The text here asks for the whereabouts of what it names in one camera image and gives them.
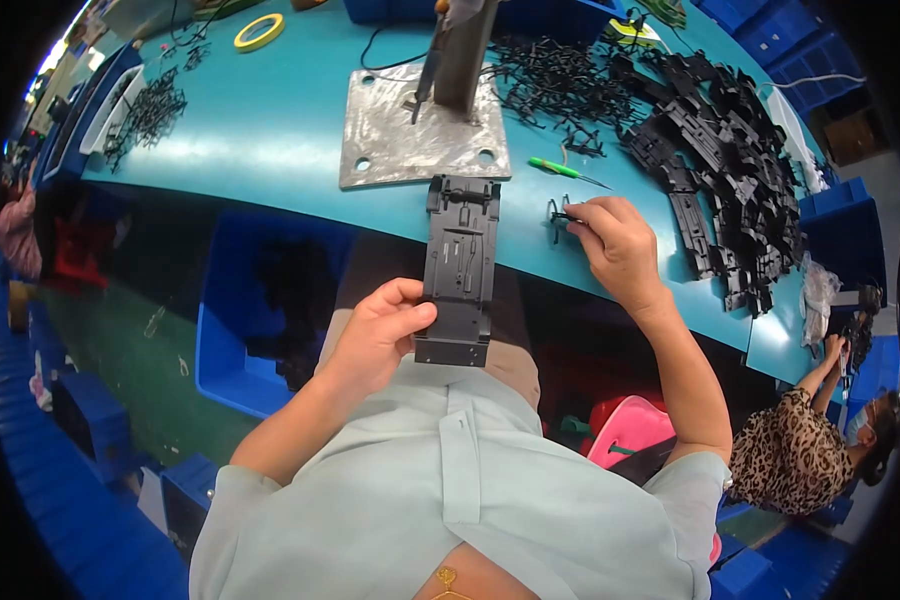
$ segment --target pink stool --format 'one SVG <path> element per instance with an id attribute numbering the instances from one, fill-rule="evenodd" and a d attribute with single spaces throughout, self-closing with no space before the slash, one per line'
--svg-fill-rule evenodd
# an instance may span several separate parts
<path id="1" fill-rule="evenodd" d="M 609 469 L 629 456 L 612 451 L 612 447 L 636 452 L 675 435 L 670 416 L 645 398 L 628 395 L 600 428 L 586 458 L 600 465 L 601 469 Z"/>

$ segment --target gold pendant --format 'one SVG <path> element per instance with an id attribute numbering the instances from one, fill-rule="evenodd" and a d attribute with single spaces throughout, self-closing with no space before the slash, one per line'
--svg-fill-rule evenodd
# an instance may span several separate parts
<path id="1" fill-rule="evenodd" d="M 450 568 L 449 566 L 442 566 L 439 570 L 436 571 L 436 579 L 440 580 L 442 584 L 446 587 L 444 591 L 439 594 L 436 594 L 431 598 L 431 600 L 437 600 L 438 598 L 444 597 L 454 597 L 454 598 L 462 598 L 463 600 L 473 600 L 464 594 L 458 594 L 456 591 L 450 589 L 450 586 L 453 584 L 454 580 L 457 579 L 457 571 Z"/>

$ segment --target hair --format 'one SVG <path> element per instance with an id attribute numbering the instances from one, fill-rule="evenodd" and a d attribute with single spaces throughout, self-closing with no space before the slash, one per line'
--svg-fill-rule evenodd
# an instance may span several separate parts
<path id="1" fill-rule="evenodd" d="M 857 475 L 871 487 L 880 483 L 887 474 L 890 453 L 900 440 L 900 395 L 896 391 L 887 391 L 884 398 L 889 410 L 881 411 L 876 416 L 876 423 L 873 424 L 876 443 L 857 465 Z"/>

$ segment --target metal base plate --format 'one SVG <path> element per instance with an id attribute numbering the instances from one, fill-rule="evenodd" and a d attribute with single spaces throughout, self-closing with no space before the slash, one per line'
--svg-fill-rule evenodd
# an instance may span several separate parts
<path id="1" fill-rule="evenodd" d="M 434 175 L 505 179 L 510 153 L 500 101 L 489 75 L 480 76 L 468 120 L 424 102 L 410 123 L 421 64 L 350 74 L 339 160 L 339 187 L 430 180 Z"/>

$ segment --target yellow tape roll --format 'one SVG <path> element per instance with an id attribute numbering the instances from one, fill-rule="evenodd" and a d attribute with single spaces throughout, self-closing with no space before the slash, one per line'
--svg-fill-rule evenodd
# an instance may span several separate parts
<path id="1" fill-rule="evenodd" d="M 237 33 L 233 38 L 233 47 L 237 52 L 252 52 L 266 46 L 283 31 L 283 15 L 275 12 L 261 16 Z"/>

